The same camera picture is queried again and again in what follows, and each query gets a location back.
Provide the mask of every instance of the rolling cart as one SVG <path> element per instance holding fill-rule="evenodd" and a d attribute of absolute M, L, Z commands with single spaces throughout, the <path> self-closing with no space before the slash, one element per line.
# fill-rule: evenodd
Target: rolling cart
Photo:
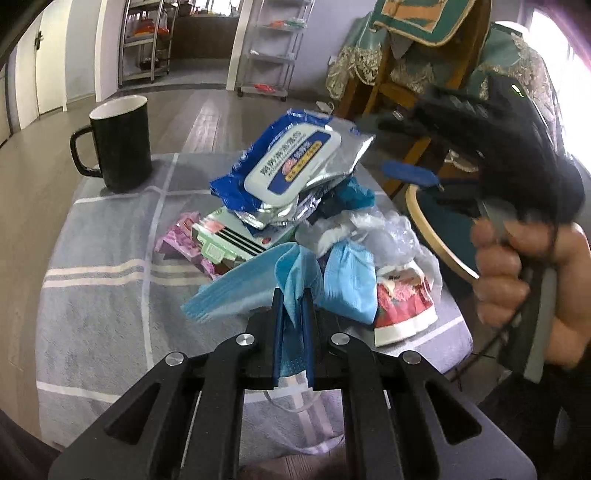
<path fill-rule="evenodd" d="M 246 52 L 246 69 L 244 81 L 238 87 L 238 96 L 242 97 L 245 93 L 256 93 L 258 95 L 267 95 L 279 97 L 282 102 L 287 100 L 287 92 L 293 77 L 294 67 L 298 53 L 300 52 L 301 42 L 304 38 L 304 32 L 315 0 L 262 0 L 259 11 L 255 19 L 255 31 L 249 42 Z M 261 13 L 266 4 L 273 4 L 278 7 L 290 5 L 299 6 L 298 15 L 290 20 L 276 21 L 270 24 L 261 22 Z M 287 51 L 283 54 L 270 54 L 264 52 L 264 46 L 260 45 L 261 34 L 263 32 L 272 32 L 272 35 L 290 36 Z M 267 62 L 281 65 L 280 80 L 277 85 L 268 85 L 266 83 L 252 83 L 252 67 L 254 62 Z"/>
<path fill-rule="evenodd" d="M 157 12 L 154 33 L 128 36 L 128 25 L 133 20 L 144 20 L 148 18 L 150 12 Z M 157 47 L 159 43 L 158 28 L 160 26 L 160 19 L 162 13 L 167 11 L 167 14 L 172 15 L 172 24 L 170 34 L 168 37 L 168 47 L 164 58 L 159 59 L 157 56 Z M 173 45 L 174 24 L 176 23 L 178 13 L 178 4 L 173 3 L 172 0 L 127 0 L 124 10 L 123 22 L 121 25 L 121 39 L 119 42 L 119 86 L 123 82 L 129 80 L 150 79 L 154 83 L 157 76 L 170 73 L 170 52 Z M 130 49 L 137 49 L 137 66 L 138 71 L 132 73 L 124 72 L 124 53 Z M 146 49 L 151 50 L 151 54 L 147 54 Z M 150 62 L 150 69 L 144 71 L 141 68 L 142 58 L 148 58 Z"/>

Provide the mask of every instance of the trash pile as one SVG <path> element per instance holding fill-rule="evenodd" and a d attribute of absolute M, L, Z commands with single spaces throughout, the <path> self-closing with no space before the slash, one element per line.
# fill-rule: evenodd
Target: trash pile
<path fill-rule="evenodd" d="M 289 110 L 273 122 L 227 175 L 210 182 L 224 206 L 204 218 L 184 214 L 160 242 L 159 251 L 183 245 L 177 250 L 215 279 L 183 306 L 185 314 L 203 322 L 247 313 L 270 306 L 279 287 L 291 320 L 282 375 L 303 369 L 297 305 L 304 288 L 319 307 L 373 325 L 375 346 L 431 325 L 441 290 L 437 260 L 410 221 L 382 213 L 353 175 L 373 140 L 318 112 Z M 174 240 L 179 231 L 189 238 L 188 219 L 195 249 Z"/>

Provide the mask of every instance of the curtain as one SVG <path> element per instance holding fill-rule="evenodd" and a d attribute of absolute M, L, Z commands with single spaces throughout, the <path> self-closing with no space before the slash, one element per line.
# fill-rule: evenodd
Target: curtain
<path fill-rule="evenodd" d="M 562 30 L 574 52 L 591 70 L 591 1 L 530 0 Z"/>

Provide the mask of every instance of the gray tablecloth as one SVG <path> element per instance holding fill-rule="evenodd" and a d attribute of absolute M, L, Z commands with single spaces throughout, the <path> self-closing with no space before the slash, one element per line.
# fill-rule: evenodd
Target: gray tablecloth
<path fill-rule="evenodd" d="M 153 253 L 155 240 L 180 212 L 207 214 L 221 205 L 209 181 L 228 172 L 237 154 L 169 154 L 153 160 L 141 189 L 112 194 L 101 179 L 85 179 L 57 241 L 41 290 L 37 319 L 37 388 L 43 439 L 69 445 L 156 362 L 171 351 L 212 351 L 243 332 L 245 317 L 195 324 L 180 306 L 209 279 L 185 260 Z M 378 192 L 380 209 L 394 208 L 360 168 L 360 183 Z M 472 337 L 444 288 L 439 320 L 419 335 L 383 348 L 419 351 L 447 371 L 472 350 Z M 281 379 L 276 402 L 298 408 L 311 399 L 305 374 Z M 322 453 L 343 434 L 340 392 L 323 392 L 306 411 L 288 413 L 263 393 L 247 393 L 241 463 L 288 453 Z"/>

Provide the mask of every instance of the black stripe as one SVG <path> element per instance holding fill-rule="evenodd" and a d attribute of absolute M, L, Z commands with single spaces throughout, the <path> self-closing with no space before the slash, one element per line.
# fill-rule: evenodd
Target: black stripe
<path fill-rule="evenodd" d="M 265 251 L 265 248 L 261 247 L 259 244 L 253 242 L 252 240 L 246 238 L 245 236 L 239 234 L 238 232 L 231 230 L 228 227 L 224 227 L 224 229 L 221 231 L 226 232 L 228 235 L 232 235 L 235 240 L 237 240 L 239 242 L 244 242 L 245 244 L 249 245 L 251 248 L 262 249 L 261 253 L 263 253 Z"/>
<path fill-rule="evenodd" d="M 225 232 L 223 230 L 219 231 L 218 233 L 216 233 L 217 236 L 219 236 L 219 238 L 221 238 L 222 240 L 225 240 L 226 242 L 228 242 L 229 244 L 234 245 L 235 247 L 238 247 L 242 250 L 244 250 L 246 253 L 251 254 L 253 257 L 257 256 L 258 254 L 261 254 L 262 252 L 256 251 L 254 249 L 252 249 L 251 247 L 241 244 L 239 241 L 237 241 L 236 239 L 232 238 L 231 236 L 227 236 L 225 235 Z"/>

